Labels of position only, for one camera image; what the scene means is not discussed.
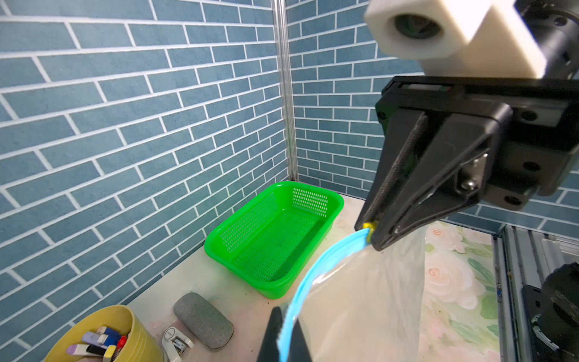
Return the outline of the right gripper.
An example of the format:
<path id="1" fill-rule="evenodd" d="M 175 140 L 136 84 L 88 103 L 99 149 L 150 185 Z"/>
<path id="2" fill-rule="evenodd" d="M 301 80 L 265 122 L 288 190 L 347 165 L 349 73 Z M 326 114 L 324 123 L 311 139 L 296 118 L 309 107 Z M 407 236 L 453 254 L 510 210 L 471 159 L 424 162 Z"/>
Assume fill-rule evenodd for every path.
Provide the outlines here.
<path id="1" fill-rule="evenodd" d="M 384 250 L 481 201 L 518 210 L 556 191 L 578 157 L 578 82 L 398 76 L 375 106 L 384 131 L 355 223 Z"/>

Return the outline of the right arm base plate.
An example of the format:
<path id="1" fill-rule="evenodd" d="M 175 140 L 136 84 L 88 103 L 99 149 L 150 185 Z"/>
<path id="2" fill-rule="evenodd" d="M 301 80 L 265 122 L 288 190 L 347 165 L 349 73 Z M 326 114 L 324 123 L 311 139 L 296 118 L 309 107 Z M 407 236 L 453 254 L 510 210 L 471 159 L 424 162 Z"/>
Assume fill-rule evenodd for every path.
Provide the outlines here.
<path id="1" fill-rule="evenodd" d="M 578 264 L 565 264 L 537 288 L 523 287 L 533 361 L 578 360 Z"/>

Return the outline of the clear zipper bag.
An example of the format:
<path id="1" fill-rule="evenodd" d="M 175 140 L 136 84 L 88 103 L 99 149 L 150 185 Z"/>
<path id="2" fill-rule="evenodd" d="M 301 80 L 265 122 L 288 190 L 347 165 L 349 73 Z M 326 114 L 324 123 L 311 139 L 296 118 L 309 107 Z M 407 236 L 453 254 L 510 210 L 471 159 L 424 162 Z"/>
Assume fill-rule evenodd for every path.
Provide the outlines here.
<path id="1" fill-rule="evenodd" d="M 272 314 L 271 361 L 415 361 L 425 284 L 424 227 L 382 251 L 364 229 L 313 264 Z"/>

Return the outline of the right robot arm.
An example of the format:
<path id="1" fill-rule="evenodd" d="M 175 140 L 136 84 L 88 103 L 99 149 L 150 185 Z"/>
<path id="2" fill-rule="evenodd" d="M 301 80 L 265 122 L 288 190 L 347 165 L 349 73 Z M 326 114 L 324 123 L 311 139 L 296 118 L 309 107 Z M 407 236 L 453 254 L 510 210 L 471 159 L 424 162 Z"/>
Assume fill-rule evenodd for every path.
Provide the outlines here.
<path id="1" fill-rule="evenodd" d="M 553 194 L 578 158 L 576 1 L 371 1 L 379 48 L 415 60 L 375 106 L 384 146 L 355 224 L 376 250 L 480 202 Z"/>

